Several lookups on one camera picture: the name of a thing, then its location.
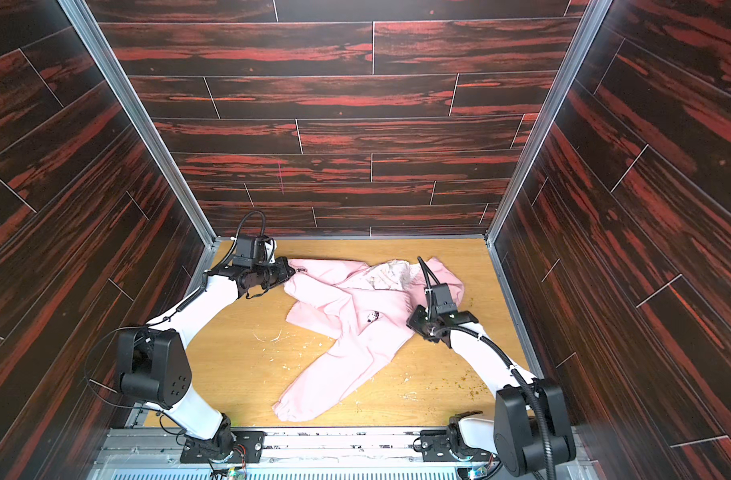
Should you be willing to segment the aluminium frame rail right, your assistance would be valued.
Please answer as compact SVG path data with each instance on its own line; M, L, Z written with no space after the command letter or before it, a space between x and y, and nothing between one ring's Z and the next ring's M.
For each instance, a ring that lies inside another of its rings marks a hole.
M507 279L505 270L503 270L503 256L499 255L495 242L501 236L501 230L503 230L503 226L505 226L505 222L509 218L513 206L515 206L517 196L523 190L525 180L527 180L527 176L531 172L535 160L537 160L537 154L539 154L539 150L541 150L541 146L543 146L543 142L545 142L545 138L547 138L547 134L549 134L549 130L567 97L567 92L569 92L571 84L575 81L591 49L591 44L593 44L593 40L599 34L603 20L605 20L605 16L607 16L607 12L609 12L609 8L612 5L613 1L611 0L593 0L589 2L579 22L579 26L577 26L575 36L573 36L573 40L569 44L565 58L563 58L563 62L561 62L561 66L557 70L553 86L551 86L551 90L549 90L547 98L545 98L545 103L539 112L539 116L535 120L535 125L533 126L533 130L531 130L531 134L529 134L529 139L521 152L521 156L519 156L515 173L513 174L513 178L511 178L511 182L509 182L509 186L507 186L507 190L505 190L501 206L499 206L499 210L497 210L493 218L493 223L489 230L487 230L487 236L485 236L485 245L487 245L487 251L489 251L489 256L491 256L493 268L495 268L495 273L497 273L499 287L501 287L505 305L507 305L509 316L511 316L511 321L513 321L513 326L515 326L519 344L523 348L525 361L527 361L529 371L537 376L543 376L543 369L541 369L539 358L537 358L537 353L535 353L535 348L533 348L533 342L529 338L527 327L525 327L525 322L523 322L523 317L521 317L521 312L519 312L519 307L517 307L513 290L509 286L509 279Z

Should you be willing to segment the aluminium frame rail left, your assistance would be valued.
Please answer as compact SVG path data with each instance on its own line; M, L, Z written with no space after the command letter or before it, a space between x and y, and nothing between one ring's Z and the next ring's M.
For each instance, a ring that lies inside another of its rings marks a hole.
M144 142L151 158L155 161L171 192L182 206L183 212L187 214L191 226L199 235L201 244L204 246L196 264L196 270L192 274L188 288L185 291L185 294L189 296L200 285L201 271L207 268L209 261L214 258L214 250L219 245L218 236L209 220L207 220L203 209L199 206L193 191L179 170L149 113L145 110L143 102L135 92L132 82L123 70L87 2L59 0L59 6L75 29L81 42L83 42L87 52L93 58L119 104L126 112L131 124Z

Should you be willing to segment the aluminium frame rail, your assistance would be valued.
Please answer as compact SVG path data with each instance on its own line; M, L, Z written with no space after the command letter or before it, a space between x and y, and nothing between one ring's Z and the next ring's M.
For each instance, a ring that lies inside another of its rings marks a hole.
M185 291L185 294L189 296L200 285L201 271L207 268L209 261L214 258L214 250L219 245L218 236L209 220L207 220L203 209L199 206L193 191L179 170L149 113L145 110L143 102L135 92L132 82L123 70L87 2L59 0L59 6L75 29L81 42L83 42L87 52L93 58L119 104L126 112L131 124L144 142L151 158L155 161L171 192L182 206L183 212L187 214L191 226L199 235L201 244L204 246L196 264L196 270L192 274L188 288Z
M505 270L503 270L503 256L499 255L495 242L501 236L501 230L503 230L503 226L505 226L505 222L509 218L513 206L515 206L517 196L523 190L525 180L527 180L527 176L531 172L535 160L537 160L537 154L539 154L539 150L541 150L541 146L543 146L543 142L545 142L545 138L547 138L547 134L549 134L549 130L567 97L567 92L569 92L571 84L575 81L591 49L591 44L593 44L593 40L599 34L603 20L605 20L605 16L607 16L607 12L609 12L609 8L612 5L613 1L611 0L593 0L589 2L579 22L579 26L577 26L575 36L573 36L573 40L569 44L565 58L563 58L563 62L561 62L561 66L557 70L553 86L551 86L551 90L549 90L547 98L545 98L545 103L539 112L539 116L535 120L535 125L533 126L533 130L531 130L531 134L529 134L529 139L521 152L521 156L519 156L515 173L513 174L513 178L511 178L511 182L509 182L509 186L507 186L507 190L505 190L501 206L499 206L499 210L497 210L493 218L493 223L489 230L487 230L487 236L485 236L485 245L487 245L487 251L489 251L489 256L491 256L493 268L495 268L495 273L497 273L499 287L501 287L505 305L507 305L509 316L511 316L511 321L513 321L513 326L515 326L519 344L523 348L525 361L527 361L529 371L537 376L543 376L543 369L541 369L539 358L537 358L537 353L535 353L535 348L533 348L533 342L529 338L527 327L525 327L525 322L523 322L523 317L521 317L521 312L519 312L519 307L517 307L513 290L509 286L509 279L507 279Z

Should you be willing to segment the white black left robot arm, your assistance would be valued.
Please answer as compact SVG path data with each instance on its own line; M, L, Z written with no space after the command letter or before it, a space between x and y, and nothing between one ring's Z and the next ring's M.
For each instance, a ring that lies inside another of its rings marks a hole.
M251 267L228 265L204 273L199 289L142 326L118 337L117 374L121 394L167 415L187 440L223 459L235 449L231 420L197 394L187 347L226 307L249 290L268 291L296 273L285 257Z

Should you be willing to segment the pink zip-up jacket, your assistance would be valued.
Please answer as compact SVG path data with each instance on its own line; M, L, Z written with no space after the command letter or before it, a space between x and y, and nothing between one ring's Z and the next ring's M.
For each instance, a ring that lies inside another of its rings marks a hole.
M282 394L279 420L313 420L355 392L391 363L413 337L407 320L427 303L421 266L391 260L293 259L285 292L295 299L287 322L333 338Z

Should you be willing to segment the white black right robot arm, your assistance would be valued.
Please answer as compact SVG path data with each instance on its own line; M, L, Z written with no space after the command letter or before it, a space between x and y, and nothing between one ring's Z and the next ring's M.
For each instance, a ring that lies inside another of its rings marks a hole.
M449 418L445 438L437 447L419 448L423 454L435 451L459 461L487 462L485 467L463 470L463 479L489 479L501 468L513 477L555 479L559 464L575 460L577 447L561 386L521 368L475 316L419 306L407 327L463 357L495 397L493 418L481 411Z

